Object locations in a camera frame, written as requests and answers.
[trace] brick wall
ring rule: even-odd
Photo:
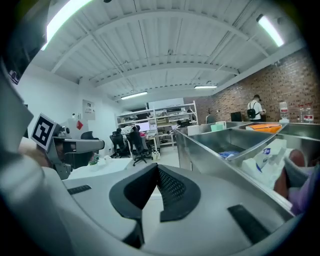
[[[230,113],[238,111],[242,120],[248,121],[247,105],[255,94],[260,95],[269,122],[279,121],[280,102],[287,102],[290,122],[297,122],[299,104],[311,102],[314,122],[319,124],[320,85],[308,51],[302,49],[280,62],[280,66],[267,66],[215,95],[185,98],[184,102],[195,100],[200,124],[206,123],[209,108],[216,121],[231,121]]]

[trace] backpack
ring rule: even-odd
[[[250,104],[249,104],[250,109],[248,109],[248,110],[246,111],[246,113],[248,114],[248,117],[249,117],[250,119],[254,119],[254,118],[256,117],[256,115],[259,114],[259,112],[256,113],[256,111],[254,110],[255,104],[256,104],[257,102],[255,102],[255,103],[253,104],[253,107],[252,107],[252,108],[251,108],[251,103],[252,103],[252,101],[251,101]]]

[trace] black chair backrest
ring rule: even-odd
[[[137,153],[140,154],[144,150],[140,133],[138,131],[133,131],[133,132],[130,132],[129,136],[132,143],[135,145],[135,149]]]
[[[110,135],[110,140],[113,143],[114,152],[117,152],[117,145],[119,145],[119,149],[121,152],[125,150],[126,146],[122,134]]]
[[[94,136],[92,135],[92,130],[86,131],[81,134],[81,140],[94,140]]]
[[[131,137],[130,137],[130,133],[129,134],[126,134],[126,139],[128,140],[128,142],[130,143],[130,151],[132,152],[132,150],[134,149],[133,145],[133,141],[131,140]]]

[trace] white wall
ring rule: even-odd
[[[123,109],[121,106],[108,99],[106,96],[102,97],[104,93],[101,88],[93,88],[92,84],[86,79],[81,79],[79,82],[78,94],[78,109],[82,110],[82,101],[87,100],[94,103],[95,106],[95,120],[88,120],[89,130],[93,131],[93,136],[104,140],[104,154],[109,154],[109,149],[113,144],[109,138],[117,127],[116,115],[119,115]]]
[[[40,113],[62,123],[77,112],[78,85],[35,65],[28,66],[15,88],[33,114],[29,135]]]
[[[34,115],[28,126],[29,135],[40,113],[57,123],[63,123],[72,117],[72,113],[82,113],[83,100],[93,102],[95,120],[88,120],[89,130],[93,131],[94,137],[105,141],[101,154],[109,153],[112,148],[109,135],[117,129],[116,115],[123,109],[108,99],[100,88],[94,88],[85,80],[76,84],[33,64],[28,66],[15,88]]]

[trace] white plastic bag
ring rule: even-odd
[[[258,182],[273,189],[285,166],[284,157],[290,152],[286,140],[275,139],[255,157],[244,160],[241,169]]]
[[[160,153],[157,151],[153,151],[151,154],[151,157],[152,157],[153,161],[158,161],[158,160],[160,160]]]

